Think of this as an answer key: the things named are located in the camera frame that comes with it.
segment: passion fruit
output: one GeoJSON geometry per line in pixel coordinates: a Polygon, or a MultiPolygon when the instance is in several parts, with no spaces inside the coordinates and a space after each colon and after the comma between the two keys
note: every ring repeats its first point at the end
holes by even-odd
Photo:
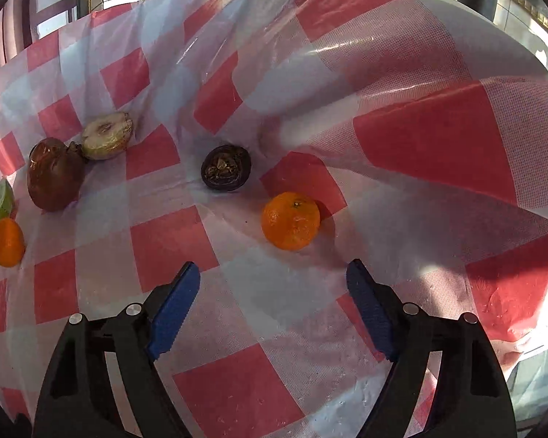
{"type": "Polygon", "coordinates": [[[250,154],[235,145],[218,146],[211,151],[201,166],[201,179],[209,189],[233,191],[250,177],[250,154]]]}

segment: metal screw head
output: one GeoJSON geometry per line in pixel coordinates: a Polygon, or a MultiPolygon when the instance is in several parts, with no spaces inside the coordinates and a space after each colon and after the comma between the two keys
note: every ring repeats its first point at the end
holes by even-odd
{"type": "Polygon", "coordinates": [[[463,313],[463,319],[469,324],[476,324],[479,318],[473,313],[463,313]]]}
{"type": "Polygon", "coordinates": [[[142,311],[142,305],[139,305],[138,303],[132,303],[126,308],[126,314],[128,316],[139,315],[141,311],[142,311]]]}
{"type": "Polygon", "coordinates": [[[78,323],[81,323],[82,319],[83,319],[83,315],[81,313],[75,313],[69,317],[69,323],[78,324],[78,323]]]}
{"type": "Polygon", "coordinates": [[[420,308],[418,307],[418,305],[415,305],[414,303],[406,303],[404,304],[402,309],[404,310],[404,313],[410,316],[417,315],[418,312],[420,311],[420,308]]]}

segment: cut fruit half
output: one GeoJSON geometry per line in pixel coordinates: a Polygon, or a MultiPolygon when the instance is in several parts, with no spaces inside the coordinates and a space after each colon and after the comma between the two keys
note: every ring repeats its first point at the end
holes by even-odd
{"type": "Polygon", "coordinates": [[[6,178],[0,181],[0,220],[8,217],[15,204],[15,193],[6,178]]]}
{"type": "Polygon", "coordinates": [[[126,149],[133,126],[132,119],[124,112],[95,119],[81,134],[83,156],[92,160],[112,158],[126,149]]]}

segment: blue gripper pad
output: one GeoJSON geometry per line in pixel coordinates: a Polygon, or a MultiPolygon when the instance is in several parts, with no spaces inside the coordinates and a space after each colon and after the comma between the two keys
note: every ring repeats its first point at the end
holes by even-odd
{"type": "Polygon", "coordinates": [[[398,354],[394,345],[392,323],[377,300],[372,286],[353,261],[347,267],[346,277],[347,289],[359,310],[373,345],[388,360],[395,361],[398,354]]]}
{"type": "Polygon", "coordinates": [[[199,292],[200,284],[199,268],[191,263],[190,268],[184,272],[180,282],[168,294],[167,299],[152,320],[147,351],[153,361],[171,349],[199,292]]]}

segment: small orange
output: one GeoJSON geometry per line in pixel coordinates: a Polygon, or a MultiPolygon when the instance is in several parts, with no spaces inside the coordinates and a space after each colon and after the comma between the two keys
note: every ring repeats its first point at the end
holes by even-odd
{"type": "Polygon", "coordinates": [[[19,225],[9,217],[0,220],[0,265],[18,265],[24,255],[24,236],[19,225]]]}
{"type": "Polygon", "coordinates": [[[317,235],[321,215],[308,196],[282,193],[267,203],[262,212],[262,232],[282,250],[300,250],[317,235]]]}

